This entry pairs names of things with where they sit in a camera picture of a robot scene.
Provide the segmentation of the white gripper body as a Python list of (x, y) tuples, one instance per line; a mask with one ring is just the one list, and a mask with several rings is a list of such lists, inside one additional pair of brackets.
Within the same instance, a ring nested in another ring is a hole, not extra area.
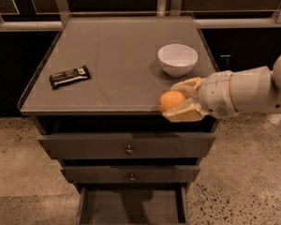
[(209, 75), (199, 88), (201, 107), (212, 117), (220, 119), (236, 116), (230, 97), (232, 72), (227, 70)]

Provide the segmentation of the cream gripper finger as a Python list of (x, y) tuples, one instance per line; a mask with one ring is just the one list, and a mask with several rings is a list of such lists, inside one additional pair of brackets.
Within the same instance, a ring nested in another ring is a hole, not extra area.
[(205, 78), (195, 77), (174, 84), (170, 90), (182, 93), (186, 98), (197, 98), (199, 89), (206, 81)]
[(189, 98), (177, 107), (162, 113), (172, 123), (198, 122), (207, 114), (208, 112), (193, 98)]

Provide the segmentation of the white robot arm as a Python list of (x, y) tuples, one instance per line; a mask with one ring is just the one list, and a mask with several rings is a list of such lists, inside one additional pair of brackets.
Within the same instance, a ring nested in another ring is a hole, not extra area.
[(273, 67), (215, 72), (174, 84), (160, 98), (160, 111), (171, 122), (197, 122), (239, 113), (281, 114), (281, 54)]

